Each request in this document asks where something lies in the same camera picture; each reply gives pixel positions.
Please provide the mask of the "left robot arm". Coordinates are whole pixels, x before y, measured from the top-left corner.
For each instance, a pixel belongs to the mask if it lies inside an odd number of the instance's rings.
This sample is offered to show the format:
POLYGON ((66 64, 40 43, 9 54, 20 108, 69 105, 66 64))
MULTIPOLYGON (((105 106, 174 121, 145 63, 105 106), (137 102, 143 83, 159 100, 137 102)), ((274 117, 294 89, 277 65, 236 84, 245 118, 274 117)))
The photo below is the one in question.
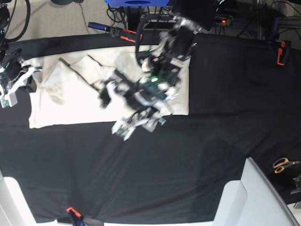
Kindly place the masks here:
POLYGON ((112 134, 128 140, 138 127, 152 132, 165 117, 174 113, 170 102, 178 96, 181 87, 180 72, 191 58, 195 36, 212 28, 220 6, 218 0, 177 0, 163 20, 175 21, 173 28, 159 35, 157 47, 141 51, 144 25, 159 15, 143 17, 135 37, 135 57, 141 69, 139 79, 130 80, 120 70, 105 81, 101 98, 105 106, 116 103, 122 117, 113 125, 112 134))

